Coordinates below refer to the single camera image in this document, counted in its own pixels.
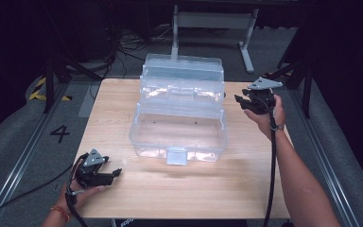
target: wooden table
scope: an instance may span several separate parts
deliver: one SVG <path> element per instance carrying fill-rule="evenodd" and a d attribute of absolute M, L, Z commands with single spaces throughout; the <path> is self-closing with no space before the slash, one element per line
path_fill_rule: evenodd
<path fill-rule="evenodd" d="M 269 140 L 249 120 L 234 94 L 246 82 L 226 82 L 228 148 L 215 163 L 139 157 L 129 140 L 140 80 L 104 79 L 77 157 L 96 148 L 110 161 L 100 172 L 122 174 L 80 211 L 85 218 L 264 218 L 270 182 Z M 289 218 L 276 168 L 272 218 Z"/>

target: gray carpet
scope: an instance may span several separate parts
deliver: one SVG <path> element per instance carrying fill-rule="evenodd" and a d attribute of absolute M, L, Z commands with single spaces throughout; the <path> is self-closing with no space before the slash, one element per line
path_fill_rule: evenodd
<path fill-rule="evenodd" d="M 244 37 L 244 33 L 241 31 L 229 30 L 214 35 L 203 30 L 186 30 L 180 36 L 179 53 L 187 56 L 221 58 L 225 69 L 225 80 L 254 81 L 266 72 L 276 71 L 276 65 L 294 32 L 295 29 L 284 28 L 255 29 L 249 45 L 255 69 L 255 73 L 251 75 L 245 71 L 237 48 L 237 42 Z M 144 59 L 147 53 L 170 54 L 170 50 L 171 42 L 164 40 L 142 50 L 128 53 Z M 118 53 L 118 57 L 123 63 L 117 60 L 107 78 L 137 79 L 141 74 L 144 62 L 122 53 Z M 99 82 L 90 82 L 84 76 L 74 76 L 74 78 L 65 92 L 73 99 L 61 101 L 55 112 L 52 113 L 26 171 L 16 185 L 12 198 L 47 182 L 73 163 L 99 86 Z M 30 84 L 26 97 L 30 95 L 36 82 L 37 79 Z M 276 89 L 275 93 L 282 96 L 284 100 L 287 128 L 296 150 L 328 192 L 336 213 L 343 223 L 342 215 L 329 190 L 329 184 L 317 161 L 315 148 L 303 121 L 299 118 L 298 110 L 295 109 L 291 92 L 283 87 Z M 29 100 L 25 107 L 8 117 L 0 125 L 0 190 L 26 147 L 39 120 L 43 117 L 43 108 L 44 101 Z M 363 172 L 317 86 L 313 86 L 312 89 L 310 114 L 310 121 L 337 174 L 346 199 L 352 206 L 359 226 L 363 226 Z M 50 132 L 62 125 L 67 126 L 66 131 L 70 132 L 70 135 L 64 136 L 59 143 L 59 137 L 50 135 Z M 39 226 L 48 213 L 49 206 L 55 202 L 64 181 L 65 178 L 62 177 L 40 191 L 7 206 L 0 217 L 0 226 Z M 91 226 L 111 226 L 111 221 L 108 219 L 88 219 L 87 221 Z M 273 219 L 269 226 L 282 226 L 283 222 L 284 220 L 281 219 Z M 261 225 L 262 220 L 248 220 L 248 226 Z M 72 220 L 68 226 L 78 226 L 78 224 Z"/>

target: clear plastic container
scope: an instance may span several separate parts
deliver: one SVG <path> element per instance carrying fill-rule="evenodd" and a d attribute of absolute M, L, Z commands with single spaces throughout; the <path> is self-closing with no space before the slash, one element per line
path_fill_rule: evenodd
<path fill-rule="evenodd" d="M 130 129 L 139 156 L 216 161 L 227 146 L 220 59 L 148 54 Z"/>

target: human arm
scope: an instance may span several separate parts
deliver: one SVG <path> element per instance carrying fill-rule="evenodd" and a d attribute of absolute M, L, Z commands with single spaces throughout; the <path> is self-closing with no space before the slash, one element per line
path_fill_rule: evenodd
<path fill-rule="evenodd" d="M 276 95 L 275 100 L 276 124 L 284 125 L 282 100 Z M 270 139 L 269 115 L 258 115 L 249 110 L 244 113 Z M 340 226 L 326 193 L 293 148 L 285 132 L 277 130 L 275 138 L 285 204 L 295 226 Z"/>
<path fill-rule="evenodd" d="M 67 184 L 65 184 L 62 187 L 58 200 L 55 202 L 55 206 L 61 207 L 63 209 L 63 212 L 71 217 L 71 212 L 67 206 L 65 198 L 66 187 Z M 76 181 L 72 181 L 71 188 L 74 191 L 78 191 L 81 189 L 81 186 Z M 103 191 L 104 189 L 105 189 L 104 186 L 97 186 L 97 187 L 88 188 L 84 192 L 77 194 L 78 202 L 75 205 L 76 210 L 78 210 L 87 201 L 88 198 Z M 42 224 L 42 227 L 61 227 L 65 226 L 65 224 L 66 224 L 65 216 L 61 214 L 61 212 L 58 210 L 51 210 L 49 214 L 46 216 Z"/>

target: wooden tabletop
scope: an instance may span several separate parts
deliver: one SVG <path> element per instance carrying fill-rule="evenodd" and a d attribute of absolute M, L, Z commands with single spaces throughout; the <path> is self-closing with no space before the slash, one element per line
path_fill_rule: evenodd
<path fill-rule="evenodd" d="M 246 82 L 226 82 L 223 106 L 228 147 L 215 163 L 137 156 L 129 140 L 139 100 L 139 79 L 104 79 L 77 157 L 96 148 L 109 162 L 100 172 L 123 168 L 107 190 L 80 211 L 85 218 L 264 218 L 268 205 L 271 146 L 234 100 Z M 272 218 L 289 218 L 276 168 Z"/>

